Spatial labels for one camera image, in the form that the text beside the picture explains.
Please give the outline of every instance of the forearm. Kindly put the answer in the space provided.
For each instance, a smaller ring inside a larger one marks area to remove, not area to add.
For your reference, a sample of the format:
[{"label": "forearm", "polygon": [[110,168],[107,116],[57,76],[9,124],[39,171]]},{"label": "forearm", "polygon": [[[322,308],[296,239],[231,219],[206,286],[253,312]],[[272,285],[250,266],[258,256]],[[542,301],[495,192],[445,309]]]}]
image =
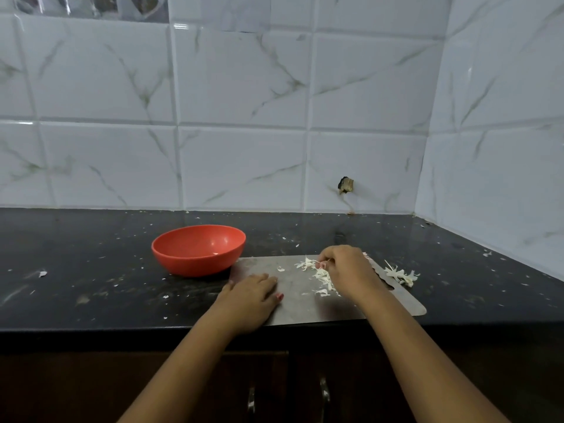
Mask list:
[{"label": "forearm", "polygon": [[184,422],[232,334],[204,315],[118,423]]},{"label": "forearm", "polygon": [[418,423],[508,423],[392,294],[374,288],[362,301]]}]

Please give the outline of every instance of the bowl rim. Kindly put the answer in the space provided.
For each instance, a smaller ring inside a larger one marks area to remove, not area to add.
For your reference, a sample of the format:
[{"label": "bowl rim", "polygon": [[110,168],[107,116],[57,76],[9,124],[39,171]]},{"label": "bowl rim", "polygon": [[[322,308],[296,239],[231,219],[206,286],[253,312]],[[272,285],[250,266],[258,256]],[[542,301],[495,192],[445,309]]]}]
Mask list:
[{"label": "bowl rim", "polygon": [[[221,254],[217,254],[216,256],[170,256],[167,254],[163,254],[162,252],[159,252],[155,249],[155,242],[158,241],[162,236],[165,236],[169,233],[175,232],[177,230],[184,230],[186,228],[193,228],[193,227],[226,227],[232,230],[236,230],[238,232],[241,232],[243,234],[243,243],[241,243],[241,245],[237,245],[235,248],[230,249],[227,252],[221,253]],[[197,226],[184,226],[184,227],[179,227],[179,228],[174,228],[172,230],[168,230],[167,232],[164,232],[163,234],[159,234],[152,242],[151,242],[151,250],[159,255],[159,256],[164,256],[165,258],[172,258],[175,260],[182,260],[182,261],[191,261],[191,260],[202,260],[202,259],[208,259],[208,258],[216,258],[218,256],[223,256],[225,254],[228,254],[229,252],[232,252],[234,250],[236,250],[238,247],[245,245],[246,243],[246,234],[243,230],[238,229],[237,227],[232,227],[232,226],[224,226],[222,224],[198,224]]]}]

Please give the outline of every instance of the granite countertop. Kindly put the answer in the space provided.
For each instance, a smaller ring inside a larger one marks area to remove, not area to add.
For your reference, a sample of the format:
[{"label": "granite countertop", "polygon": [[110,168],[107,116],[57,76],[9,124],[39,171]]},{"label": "granite countertop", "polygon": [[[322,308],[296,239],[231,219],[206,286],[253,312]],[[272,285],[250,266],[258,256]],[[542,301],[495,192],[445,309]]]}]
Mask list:
[{"label": "granite countertop", "polygon": [[[329,245],[351,244],[382,266],[387,260],[415,270],[421,276],[411,293],[427,308],[417,318],[426,329],[564,323],[563,282],[411,215],[4,208],[0,335],[105,333],[119,341],[143,331],[180,338],[229,272],[206,279],[169,275],[152,256],[151,241],[174,228],[212,223],[247,234],[243,256],[317,255]],[[41,271],[47,275],[39,277]],[[370,329],[365,321],[319,328],[328,327]],[[308,327],[260,332],[278,337],[292,329]]]}]

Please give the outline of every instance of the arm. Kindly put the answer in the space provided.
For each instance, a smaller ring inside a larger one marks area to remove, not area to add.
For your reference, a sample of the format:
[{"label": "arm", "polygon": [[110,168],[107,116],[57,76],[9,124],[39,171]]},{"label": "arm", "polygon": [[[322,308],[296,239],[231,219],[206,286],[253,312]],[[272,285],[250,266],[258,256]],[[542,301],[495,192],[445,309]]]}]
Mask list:
[{"label": "arm", "polygon": [[276,281],[265,274],[225,285],[118,423],[186,421],[229,342],[260,327],[284,298],[268,296]]},{"label": "arm", "polygon": [[360,249],[331,246],[319,261],[376,332],[418,423],[509,423],[389,293]]}]

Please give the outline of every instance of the person's left arm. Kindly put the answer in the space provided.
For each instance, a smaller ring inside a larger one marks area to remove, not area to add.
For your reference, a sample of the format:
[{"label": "person's left arm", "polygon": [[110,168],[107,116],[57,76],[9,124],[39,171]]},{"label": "person's left arm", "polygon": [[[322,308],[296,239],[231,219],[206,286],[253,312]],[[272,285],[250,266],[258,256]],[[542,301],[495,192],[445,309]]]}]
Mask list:
[{"label": "person's left arm", "polygon": [[260,327],[284,297],[269,295],[276,281],[264,274],[225,285],[118,423],[186,421],[229,342]]}]

